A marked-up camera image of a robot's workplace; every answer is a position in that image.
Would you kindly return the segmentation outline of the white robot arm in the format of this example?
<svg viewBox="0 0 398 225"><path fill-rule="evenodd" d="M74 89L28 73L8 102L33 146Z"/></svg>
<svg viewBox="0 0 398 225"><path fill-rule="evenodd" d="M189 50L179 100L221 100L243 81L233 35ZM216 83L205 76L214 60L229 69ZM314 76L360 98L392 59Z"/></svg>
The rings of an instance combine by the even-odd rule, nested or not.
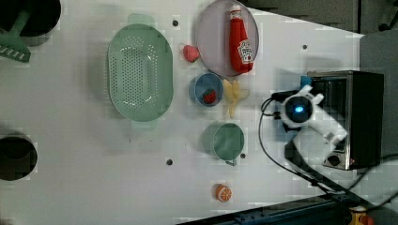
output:
<svg viewBox="0 0 398 225"><path fill-rule="evenodd" d="M298 154L304 159L315 158L322 164L348 133L341 123L319 106L324 96L312 94L312 89L305 85L282 101L282 122L288 128L299 129L284 149L287 157Z"/></svg>

